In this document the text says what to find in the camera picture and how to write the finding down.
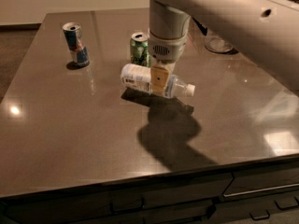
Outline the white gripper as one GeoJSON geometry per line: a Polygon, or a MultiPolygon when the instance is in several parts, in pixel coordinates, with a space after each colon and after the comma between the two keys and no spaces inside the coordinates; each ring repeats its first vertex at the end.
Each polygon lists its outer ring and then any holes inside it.
{"type": "Polygon", "coordinates": [[[149,33],[148,51],[158,62],[150,69],[152,92],[163,94],[169,77],[172,75],[175,62],[182,55],[187,42],[187,36],[165,39],[149,33]]]}

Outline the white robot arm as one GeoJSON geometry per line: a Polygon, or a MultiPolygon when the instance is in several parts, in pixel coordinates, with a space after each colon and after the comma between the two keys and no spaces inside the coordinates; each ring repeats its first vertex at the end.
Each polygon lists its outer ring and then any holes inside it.
{"type": "Polygon", "coordinates": [[[149,0],[149,53],[175,63],[194,18],[257,63],[290,91],[299,91],[299,6],[287,0],[149,0]]]}

